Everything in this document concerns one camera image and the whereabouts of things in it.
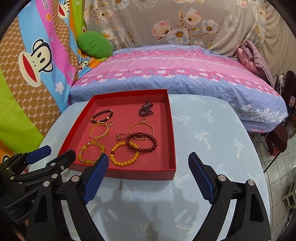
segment light blue tablecloth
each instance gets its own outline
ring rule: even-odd
[[[177,171],[172,181],[122,180],[105,177],[87,208],[107,241],[191,241],[201,227],[210,204],[202,195],[188,167],[188,155],[196,152],[217,174],[245,183],[253,179],[270,216],[269,197],[254,146],[230,105],[220,99],[197,95],[169,95],[173,117]],[[50,129],[41,146],[52,154],[31,166],[45,166],[59,152],[73,123],[87,102],[68,107]],[[64,181],[80,174],[65,170]],[[226,237],[235,200],[218,240]],[[79,240],[66,202],[66,221],[73,239]]]

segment green pillow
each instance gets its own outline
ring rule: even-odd
[[[113,48],[109,40],[96,31],[86,31],[77,38],[78,47],[94,58],[107,58],[112,55]]]

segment red box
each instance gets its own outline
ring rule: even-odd
[[[89,135],[89,130],[93,123],[90,119],[96,113],[111,109],[113,122],[109,127],[108,135],[97,140],[106,147],[106,154],[110,157],[111,149],[119,142],[116,135],[125,133],[128,135],[130,127],[140,122],[139,110],[146,101],[154,104],[151,110],[153,115],[147,117],[147,123],[154,128],[153,136],[157,140],[157,148],[151,153],[141,153],[138,160],[124,167],[115,166],[109,160],[109,168],[106,177],[135,179],[135,180],[172,180],[176,172],[176,156],[173,134],[173,123],[170,111],[170,103],[167,90],[143,90],[127,91],[96,95],[91,98],[85,106],[69,134],[67,135],[59,155],[72,149],[78,155],[80,149],[93,139]],[[102,114],[96,118],[101,120],[109,113]],[[93,136],[102,135],[106,131],[105,126],[98,126],[93,130]],[[132,132],[146,132],[151,134],[152,130],[146,125],[133,127]],[[151,140],[131,140],[139,148],[152,147]],[[84,159],[96,160],[100,156],[100,148],[90,145],[83,154]],[[124,162],[132,159],[134,153],[126,145],[119,147],[114,154],[117,161]],[[88,165],[81,163],[78,158],[71,164],[70,169],[82,172]]]

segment folded blanket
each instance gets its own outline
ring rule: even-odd
[[[247,40],[237,49],[237,56],[246,68],[261,77],[273,88],[275,87],[275,81],[266,61],[251,41]]]

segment jewelry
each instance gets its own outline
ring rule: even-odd
[[[150,148],[138,148],[138,147],[135,147],[133,144],[132,144],[132,142],[130,142],[129,140],[131,139],[131,138],[134,138],[134,136],[136,136],[137,135],[137,133],[133,133],[133,134],[130,134],[129,136],[127,136],[127,138],[126,138],[126,144],[127,144],[127,146],[128,146],[128,148],[129,149],[131,149],[131,150],[134,150],[134,151],[136,151],[136,152],[146,152],[146,153],[148,153],[148,152],[152,152],[152,151],[154,151],[155,149],[156,149],[156,147],[157,147],[157,141],[155,140],[155,138],[152,136],[152,135],[149,135],[149,134],[146,134],[146,133],[143,133],[143,136],[145,136],[145,137],[147,137],[147,139],[150,139],[152,142],[153,142],[153,146],[152,147],[150,147]]]
[[[149,100],[146,101],[146,104],[142,105],[141,109],[139,110],[140,116],[149,116],[153,115],[153,111],[150,108],[153,107],[153,103]]]
[[[89,164],[89,165],[94,165],[96,163],[97,160],[86,160],[83,159],[82,154],[83,152],[90,146],[90,145],[95,145],[100,147],[101,149],[101,153],[105,153],[105,147],[102,145],[102,143],[100,142],[96,142],[96,141],[90,141],[88,143],[85,144],[85,146],[82,147],[82,149],[80,150],[80,152],[78,153],[78,160],[80,160],[82,163],[84,164]]]
[[[133,142],[129,142],[130,145],[132,145],[134,148],[137,147],[137,144],[136,143],[133,143]],[[116,144],[112,149],[111,149],[111,154],[110,154],[110,159],[111,161],[114,163],[114,165],[117,165],[117,166],[121,166],[121,167],[124,167],[124,166],[127,166],[127,165],[130,165],[132,163],[134,163],[138,157],[139,157],[139,154],[140,152],[136,152],[134,157],[128,161],[125,161],[125,162],[120,162],[120,161],[116,161],[116,159],[114,158],[114,154],[115,154],[115,150],[120,147],[120,146],[124,146],[125,145],[125,142],[119,142],[118,144]]]
[[[133,125],[130,127],[129,131],[128,131],[129,135],[131,135],[131,129],[132,129],[134,126],[137,126],[137,125],[147,125],[147,126],[149,126],[149,127],[152,129],[152,134],[151,134],[151,135],[153,135],[153,133],[154,133],[154,129],[153,129],[153,127],[152,127],[151,125],[149,125],[148,123],[145,123],[145,122],[139,122],[139,123],[133,124]],[[139,140],[139,141],[147,140],[148,137],[144,136],[144,134],[146,134],[146,133],[143,133],[143,132],[137,132],[137,133],[135,133],[135,135],[133,135],[133,138],[136,139],[136,140]]]
[[[97,116],[99,116],[99,115],[101,115],[101,114],[104,114],[104,113],[108,113],[108,112],[110,112],[110,115],[109,115],[107,118],[105,118],[105,119],[103,119],[103,120],[100,120],[100,121],[96,121],[96,120],[94,120]],[[98,122],[106,122],[107,120],[109,120],[109,119],[112,117],[112,115],[113,115],[113,110],[103,110],[103,111],[98,112],[97,114],[95,114],[95,115],[91,118],[91,122],[94,123],[94,124],[96,124],[96,123],[98,123]]]
[[[102,135],[100,135],[100,136],[97,136],[97,137],[93,137],[93,136],[92,136],[92,131],[93,131],[97,126],[105,126],[105,127],[107,127],[107,130],[106,130],[106,132],[105,132],[104,134],[102,134]],[[108,135],[108,133],[109,133],[109,126],[108,126],[106,123],[104,123],[104,122],[98,122],[98,123],[94,124],[94,125],[91,127],[91,129],[89,130],[89,135],[91,136],[91,138],[94,138],[95,140],[100,140],[100,139],[105,138],[105,137]]]
[[[117,136],[117,140],[119,141],[119,140],[125,140],[126,139],[126,134],[124,134],[124,133],[120,133],[120,134],[118,134],[118,135],[116,135]]]

